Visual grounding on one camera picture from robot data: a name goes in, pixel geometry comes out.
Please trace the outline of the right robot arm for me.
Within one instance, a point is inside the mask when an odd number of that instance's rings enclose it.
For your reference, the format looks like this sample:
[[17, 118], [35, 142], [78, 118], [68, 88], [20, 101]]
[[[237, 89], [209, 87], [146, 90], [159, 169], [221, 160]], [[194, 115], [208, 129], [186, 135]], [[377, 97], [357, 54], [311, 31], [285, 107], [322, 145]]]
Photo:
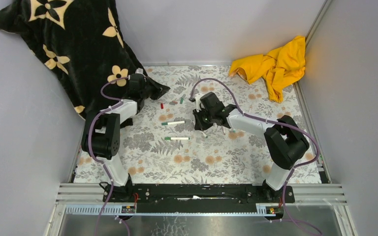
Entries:
[[196, 94], [190, 98], [195, 103], [193, 115], [195, 130], [205, 131], [213, 125], [238, 129], [265, 140], [273, 165], [265, 179], [262, 195], [266, 201], [276, 202], [282, 196], [282, 187], [295, 163], [301, 159], [310, 144], [290, 116], [283, 116], [275, 123], [258, 120], [243, 113], [238, 106], [221, 102], [215, 93]]

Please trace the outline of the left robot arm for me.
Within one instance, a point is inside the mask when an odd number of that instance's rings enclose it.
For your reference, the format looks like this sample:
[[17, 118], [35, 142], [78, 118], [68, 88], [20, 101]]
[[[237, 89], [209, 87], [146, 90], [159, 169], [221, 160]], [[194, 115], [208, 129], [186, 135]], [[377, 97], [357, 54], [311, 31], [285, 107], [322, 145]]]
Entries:
[[[105, 88], [116, 82], [126, 82], [122, 98], [104, 93]], [[103, 166], [112, 186], [116, 186], [114, 196], [121, 202], [132, 198], [133, 189], [127, 185], [129, 174], [119, 157], [120, 129], [132, 125], [132, 117], [142, 110], [146, 99], [158, 100], [169, 90], [170, 87], [142, 73], [114, 76], [102, 86], [100, 93], [104, 98], [115, 101], [115, 104], [100, 111], [93, 110], [86, 116], [81, 148]]]

